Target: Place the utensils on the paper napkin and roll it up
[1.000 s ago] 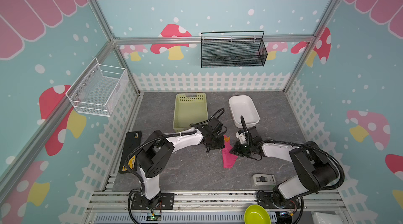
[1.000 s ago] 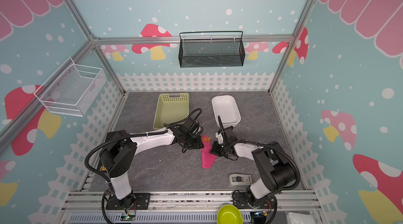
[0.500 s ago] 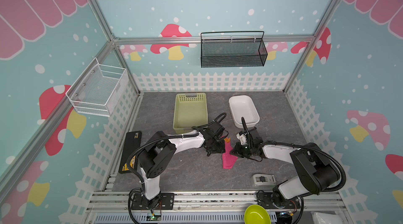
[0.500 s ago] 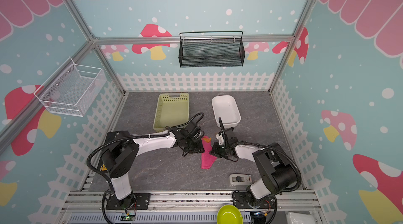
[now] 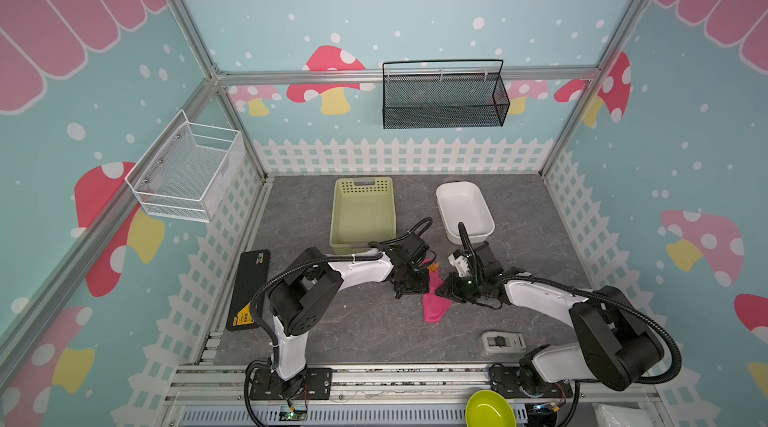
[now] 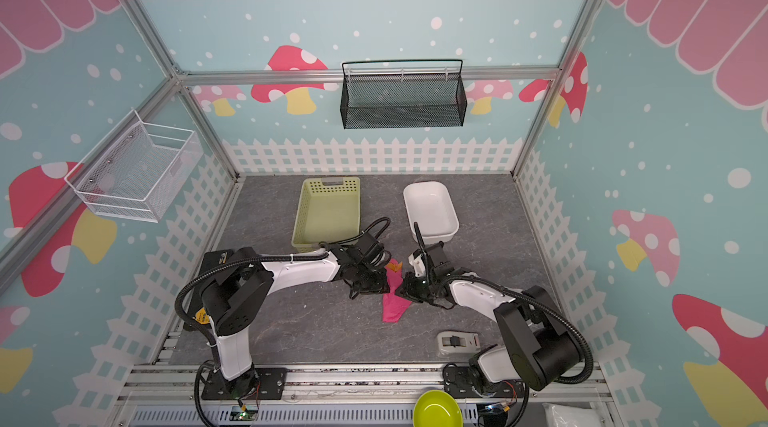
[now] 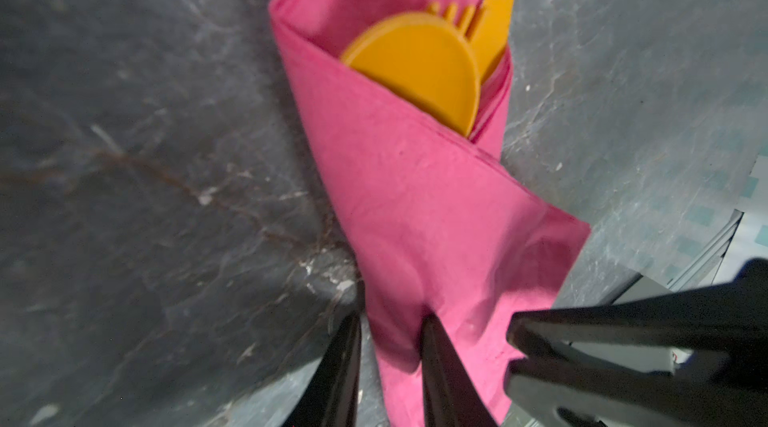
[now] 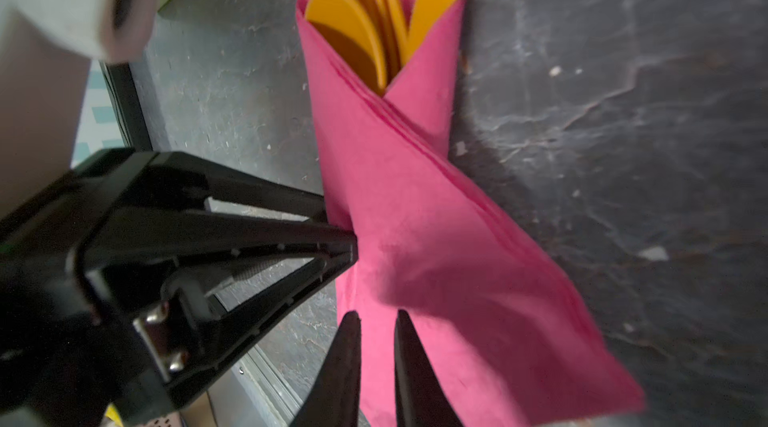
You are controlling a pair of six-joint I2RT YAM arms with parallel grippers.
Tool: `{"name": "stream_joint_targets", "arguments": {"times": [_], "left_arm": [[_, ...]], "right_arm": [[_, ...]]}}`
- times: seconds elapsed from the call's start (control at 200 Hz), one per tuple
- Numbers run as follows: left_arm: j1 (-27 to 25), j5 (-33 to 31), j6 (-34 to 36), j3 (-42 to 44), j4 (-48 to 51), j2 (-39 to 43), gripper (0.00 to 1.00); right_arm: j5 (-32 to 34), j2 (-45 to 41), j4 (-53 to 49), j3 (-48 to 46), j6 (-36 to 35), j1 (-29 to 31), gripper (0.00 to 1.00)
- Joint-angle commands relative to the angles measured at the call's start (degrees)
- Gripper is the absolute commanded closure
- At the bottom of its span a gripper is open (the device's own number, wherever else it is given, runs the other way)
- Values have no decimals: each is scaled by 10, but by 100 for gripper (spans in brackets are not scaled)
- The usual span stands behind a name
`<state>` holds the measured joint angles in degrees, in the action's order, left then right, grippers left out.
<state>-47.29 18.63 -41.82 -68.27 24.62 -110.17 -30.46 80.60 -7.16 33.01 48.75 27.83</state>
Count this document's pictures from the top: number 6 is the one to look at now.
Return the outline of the pink paper napkin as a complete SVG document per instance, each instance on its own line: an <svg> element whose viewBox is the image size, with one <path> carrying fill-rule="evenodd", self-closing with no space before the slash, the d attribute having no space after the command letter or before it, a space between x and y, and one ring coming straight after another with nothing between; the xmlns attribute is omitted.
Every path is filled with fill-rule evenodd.
<svg viewBox="0 0 768 427"><path fill-rule="evenodd" d="M382 321L397 323L411 305L411 301L396 295L396 290L403 284L403 264L394 259L386 265L386 278L389 292L382 297Z"/></svg>

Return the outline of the green perforated plastic basket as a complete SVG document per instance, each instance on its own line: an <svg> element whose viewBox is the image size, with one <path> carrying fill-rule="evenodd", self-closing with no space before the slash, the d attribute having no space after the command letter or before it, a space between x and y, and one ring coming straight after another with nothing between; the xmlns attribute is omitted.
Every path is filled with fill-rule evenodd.
<svg viewBox="0 0 768 427"><path fill-rule="evenodd" d="M292 235L300 253L317 249L360 232L360 179L310 178L302 183Z"/></svg>

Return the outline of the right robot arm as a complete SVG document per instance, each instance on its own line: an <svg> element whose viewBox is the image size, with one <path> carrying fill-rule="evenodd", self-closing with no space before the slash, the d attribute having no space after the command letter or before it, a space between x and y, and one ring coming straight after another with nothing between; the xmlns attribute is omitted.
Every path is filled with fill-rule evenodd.
<svg viewBox="0 0 768 427"><path fill-rule="evenodd" d="M544 288L512 289L454 267L441 243L408 258L395 294L444 310L471 309L496 323L503 344L468 361L469 385L480 395L505 381L518 380L541 391L552 383L576 385L594 371L594 355L584 335L559 310Z"/></svg>

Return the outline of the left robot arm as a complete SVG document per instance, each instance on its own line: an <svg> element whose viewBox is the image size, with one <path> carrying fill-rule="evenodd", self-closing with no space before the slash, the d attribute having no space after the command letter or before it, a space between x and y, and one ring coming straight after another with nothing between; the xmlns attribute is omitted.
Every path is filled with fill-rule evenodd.
<svg viewBox="0 0 768 427"><path fill-rule="evenodd" d="M244 400L260 393L262 382L250 352L249 328L269 295L336 281L349 288L351 300L390 291L391 253L380 241L390 224L390 218L380 217L350 238L321 242L317 250L305 254L259 254L242 248L181 288L174 300L175 313L206 338L213 355L197 368L193 381L192 399L203 425L213 424L202 406L205 371L209 381L219 381L224 394L237 401L242 416L248 413Z"/></svg>

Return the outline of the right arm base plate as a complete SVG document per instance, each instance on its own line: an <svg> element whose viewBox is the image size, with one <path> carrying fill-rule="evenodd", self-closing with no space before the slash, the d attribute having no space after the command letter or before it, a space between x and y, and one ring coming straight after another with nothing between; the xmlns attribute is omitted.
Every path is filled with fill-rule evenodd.
<svg viewBox="0 0 768 427"><path fill-rule="evenodd" d="M478 368L448 363L442 369L443 390L455 399L521 399L524 384L519 380L491 382Z"/></svg>

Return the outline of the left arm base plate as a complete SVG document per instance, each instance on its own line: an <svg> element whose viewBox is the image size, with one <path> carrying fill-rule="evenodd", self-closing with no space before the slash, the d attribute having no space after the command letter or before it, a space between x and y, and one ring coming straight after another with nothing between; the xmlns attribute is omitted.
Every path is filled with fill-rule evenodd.
<svg viewBox="0 0 768 427"><path fill-rule="evenodd" d="M252 368L234 380L227 380L220 371L207 373L202 387L202 399L213 400L280 400L286 386L286 368Z"/></svg>

